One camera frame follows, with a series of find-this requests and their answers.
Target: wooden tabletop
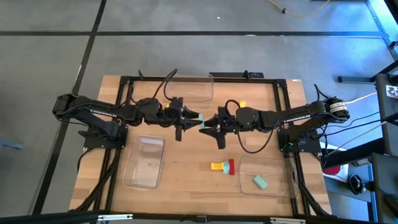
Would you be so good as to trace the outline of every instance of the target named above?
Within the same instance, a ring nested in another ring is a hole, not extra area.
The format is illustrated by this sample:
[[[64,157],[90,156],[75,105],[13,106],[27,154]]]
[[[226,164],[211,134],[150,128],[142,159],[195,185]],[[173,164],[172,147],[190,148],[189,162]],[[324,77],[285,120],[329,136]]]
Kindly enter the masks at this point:
[[[114,103],[118,92],[120,76],[105,75],[98,99]],[[150,97],[160,82],[134,82],[134,99]],[[291,107],[306,103],[303,86],[300,80],[287,80]],[[165,104],[162,93],[158,100]],[[214,83],[214,98],[203,107],[190,108],[203,113],[205,120],[217,112],[217,106],[224,105],[226,100],[245,101],[246,106],[258,110],[276,110],[272,85],[263,83]],[[235,111],[236,106],[229,106]],[[175,141],[175,128],[161,128],[156,125],[142,124],[130,127],[126,148],[122,150],[117,181],[114,188],[112,212],[126,213],[182,213],[207,215],[264,215],[292,216],[289,198],[261,197],[246,195],[239,189],[239,160],[243,156],[254,156],[271,159],[282,159],[277,135],[273,135],[267,147],[260,153],[251,155],[244,152],[235,134],[226,135],[226,148],[219,150],[216,141],[198,132],[199,127],[187,130],[182,141]],[[138,134],[162,136],[165,149],[159,184],[156,189],[136,190],[123,184],[129,150],[134,136]],[[257,131],[242,133],[242,141],[250,148],[261,147],[269,133]],[[82,160],[76,179],[70,208],[76,208],[93,190],[100,175],[104,149],[95,149]],[[331,213],[328,194],[323,180],[319,161],[311,154],[301,153],[305,183],[309,191],[324,210]],[[210,170],[211,162],[228,159],[235,161],[235,175]],[[104,198],[108,186],[103,191],[100,208],[104,208]],[[297,196],[298,209],[303,213],[301,196]]]

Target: teal block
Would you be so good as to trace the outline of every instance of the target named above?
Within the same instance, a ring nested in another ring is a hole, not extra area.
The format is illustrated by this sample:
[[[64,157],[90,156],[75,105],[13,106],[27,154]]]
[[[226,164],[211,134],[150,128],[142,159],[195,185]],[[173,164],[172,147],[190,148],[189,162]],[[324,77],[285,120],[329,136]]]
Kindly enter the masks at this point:
[[[268,186],[266,181],[263,178],[261,178],[259,175],[255,176],[253,178],[253,181],[260,189],[265,189]]]
[[[229,162],[224,162],[223,174],[229,174]]]
[[[202,123],[200,124],[200,129],[205,128],[205,120],[203,118],[203,114],[199,114],[199,118],[200,121],[202,121]]]

